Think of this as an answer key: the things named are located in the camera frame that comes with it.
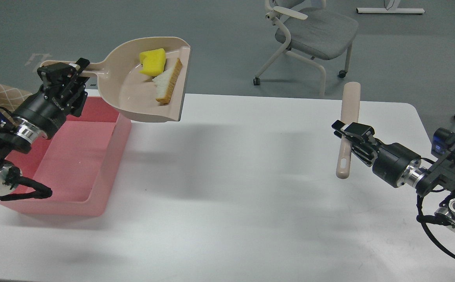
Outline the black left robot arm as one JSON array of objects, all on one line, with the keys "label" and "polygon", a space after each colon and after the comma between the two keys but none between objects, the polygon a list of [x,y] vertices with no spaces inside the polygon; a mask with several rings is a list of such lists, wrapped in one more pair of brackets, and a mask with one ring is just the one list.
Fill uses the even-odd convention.
[{"label": "black left robot arm", "polygon": [[38,138],[52,139],[69,115],[80,117],[87,99],[88,77],[82,72],[90,61],[57,62],[38,68],[42,85],[14,111],[0,106],[0,201],[46,199],[52,189],[24,177],[7,160],[13,152],[28,154]]}]

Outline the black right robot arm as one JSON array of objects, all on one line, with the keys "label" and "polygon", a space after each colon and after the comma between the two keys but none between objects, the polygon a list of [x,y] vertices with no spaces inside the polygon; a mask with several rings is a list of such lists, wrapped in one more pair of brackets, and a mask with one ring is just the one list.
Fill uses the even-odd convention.
[{"label": "black right robot arm", "polygon": [[445,226],[455,233],[455,133],[439,128],[433,135],[432,155],[423,158],[399,143],[385,144],[374,137],[374,128],[360,123],[333,123],[335,136],[351,143],[352,152],[373,173],[394,188],[413,187],[417,193],[417,221],[430,241],[446,255],[444,247],[428,228]]}]

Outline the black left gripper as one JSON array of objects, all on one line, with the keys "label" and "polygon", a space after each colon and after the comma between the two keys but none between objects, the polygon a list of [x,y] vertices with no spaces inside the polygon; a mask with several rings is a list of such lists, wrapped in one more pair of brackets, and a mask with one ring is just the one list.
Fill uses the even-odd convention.
[{"label": "black left gripper", "polygon": [[88,59],[79,58],[75,63],[54,63],[38,68],[42,89],[26,98],[12,117],[28,121],[44,132],[46,139],[52,139],[66,122],[67,114],[82,115],[88,98],[85,91],[88,77],[82,76],[82,72],[89,64]]}]

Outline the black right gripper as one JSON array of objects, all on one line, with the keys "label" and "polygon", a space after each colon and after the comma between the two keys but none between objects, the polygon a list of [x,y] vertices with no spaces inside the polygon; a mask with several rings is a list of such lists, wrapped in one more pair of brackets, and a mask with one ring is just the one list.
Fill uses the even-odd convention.
[{"label": "black right gripper", "polygon": [[335,136],[345,137],[351,143],[351,151],[364,164],[372,167],[374,175],[394,188],[401,186],[401,177],[409,165],[420,161],[421,156],[400,143],[384,144],[374,137],[370,125],[346,124],[336,120],[332,124]]}]

